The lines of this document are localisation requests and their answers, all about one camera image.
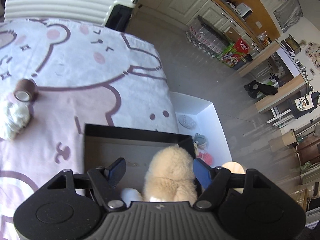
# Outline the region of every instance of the bedsheet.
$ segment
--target bedsheet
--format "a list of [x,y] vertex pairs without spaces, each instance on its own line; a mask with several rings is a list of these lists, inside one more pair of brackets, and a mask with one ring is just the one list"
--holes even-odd
[[85,123],[178,133],[152,44],[90,23],[17,19],[0,25],[0,93],[36,83],[32,119],[0,138],[0,239],[16,240],[15,209],[62,169],[84,171]]

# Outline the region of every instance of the white box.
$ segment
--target white box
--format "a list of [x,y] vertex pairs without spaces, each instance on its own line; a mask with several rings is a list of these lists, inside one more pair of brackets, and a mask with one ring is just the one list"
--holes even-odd
[[[213,103],[176,92],[170,92],[170,97],[177,116],[179,133],[193,137],[196,133],[200,133],[207,138],[207,152],[213,157],[212,167],[231,162],[229,146]],[[196,127],[193,129],[183,127],[178,121],[181,114],[194,119]]]

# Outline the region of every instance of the black box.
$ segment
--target black box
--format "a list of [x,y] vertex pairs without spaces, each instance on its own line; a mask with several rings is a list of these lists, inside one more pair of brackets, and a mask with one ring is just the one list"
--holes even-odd
[[[196,158],[192,136],[129,129],[121,127],[86,124],[84,130],[84,169],[108,167],[123,157],[126,161],[126,173],[116,191],[126,187],[142,192],[144,177],[153,156],[165,147],[179,145],[193,158]],[[196,180],[198,194],[201,187]]]

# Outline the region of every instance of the floor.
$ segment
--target floor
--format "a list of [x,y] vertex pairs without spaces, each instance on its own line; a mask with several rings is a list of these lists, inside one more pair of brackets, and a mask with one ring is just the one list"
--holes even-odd
[[299,184],[299,164],[288,147],[273,153],[268,141],[281,135],[266,122],[271,111],[259,114],[244,89],[249,77],[211,58],[189,43],[185,32],[158,18],[138,12],[127,32],[158,50],[170,91],[211,101],[218,113],[232,159],[255,168],[288,193]]

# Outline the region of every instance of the suitcase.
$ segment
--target suitcase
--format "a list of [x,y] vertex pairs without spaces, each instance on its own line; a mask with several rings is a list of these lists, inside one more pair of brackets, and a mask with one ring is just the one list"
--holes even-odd
[[6,0],[5,20],[53,17],[91,22],[123,32],[138,0]]

